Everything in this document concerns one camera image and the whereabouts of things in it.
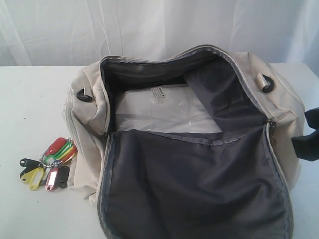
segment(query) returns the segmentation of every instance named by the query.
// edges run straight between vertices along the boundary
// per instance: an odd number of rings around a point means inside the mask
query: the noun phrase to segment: black key tag
[[[59,168],[58,186],[60,188],[66,188],[68,186],[69,173],[70,173],[70,168],[68,166],[61,166]]]
[[[28,173],[31,172],[32,170],[36,169],[37,167],[39,167],[39,161],[35,161],[32,159],[28,159],[28,158],[23,158],[20,160],[20,166],[24,167],[25,169],[20,173],[20,178]]]

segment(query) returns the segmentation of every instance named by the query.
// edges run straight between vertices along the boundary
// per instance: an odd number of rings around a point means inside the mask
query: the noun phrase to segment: open bag
[[[69,88],[64,117],[79,153],[68,185],[97,204],[108,239],[290,239],[291,138],[304,112],[249,52],[108,56]]]

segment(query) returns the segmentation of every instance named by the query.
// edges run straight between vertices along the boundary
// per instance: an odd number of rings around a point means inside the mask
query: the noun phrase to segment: white curtain
[[[199,44],[319,75],[319,0],[0,0],[2,66],[161,60]]]

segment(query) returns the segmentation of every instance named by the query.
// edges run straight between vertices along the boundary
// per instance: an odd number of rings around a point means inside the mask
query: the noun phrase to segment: white table
[[[273,64],[306,105],[319,107],[319,79],[302,63]],[[29,191],[21,158],[38,159],[69,136],[61,111],[66,90],[82,66],[0,67],[0,238],[105,239],[97,211],[68,189]],[[306,126],[305,133],[311,132]],[[302,161],[292,191],[295,239],[319,238],[319,161]]]

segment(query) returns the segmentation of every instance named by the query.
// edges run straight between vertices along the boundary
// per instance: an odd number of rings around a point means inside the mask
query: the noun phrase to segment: yellow key tag
[[[31,178],[30,183],[29,183],[29,190],[31,190],[31,191],[37,190],[37,188],[40,185],[41,179],[43,178],[43,175],[44,175],[43,168],[36,168],[33,171],[35,171],[35,172],[32,175],[32,178]]]
[[[37,172],[38,168],[31,170],[30,172],[23,174],[21,177],[21,182],[24,184],[29,184],[31,182],[32,176]]]

